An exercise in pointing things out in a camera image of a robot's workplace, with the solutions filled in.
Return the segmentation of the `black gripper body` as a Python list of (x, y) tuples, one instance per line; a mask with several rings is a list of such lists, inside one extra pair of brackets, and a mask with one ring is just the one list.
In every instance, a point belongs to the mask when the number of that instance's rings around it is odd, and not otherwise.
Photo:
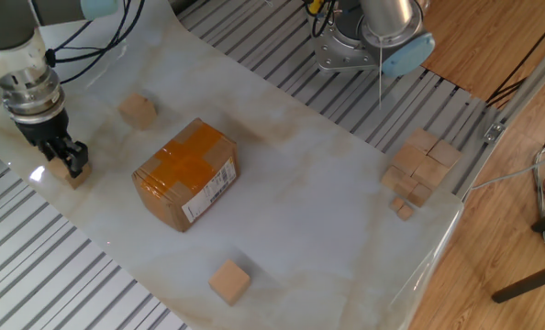
[(28, 142), (37, 147), (50, 149), (79, 149), (81, 143), (73, 141), (68, 133), (69, 117), (62, 109), (53, 118), (37, 124), (16, 123)]

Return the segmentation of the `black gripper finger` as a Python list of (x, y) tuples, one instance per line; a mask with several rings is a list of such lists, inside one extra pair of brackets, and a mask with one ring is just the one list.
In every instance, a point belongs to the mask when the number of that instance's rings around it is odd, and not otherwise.
[(58, 158), (66, 159), (66, 147), (63, 145), (39, 145), (39, 151), (46, 157), (47, 160)]
[(69, 141), (66, 147), (64, 163), (72, 178), (78, 177), (88, 163), (88, 147), (80, 141)]

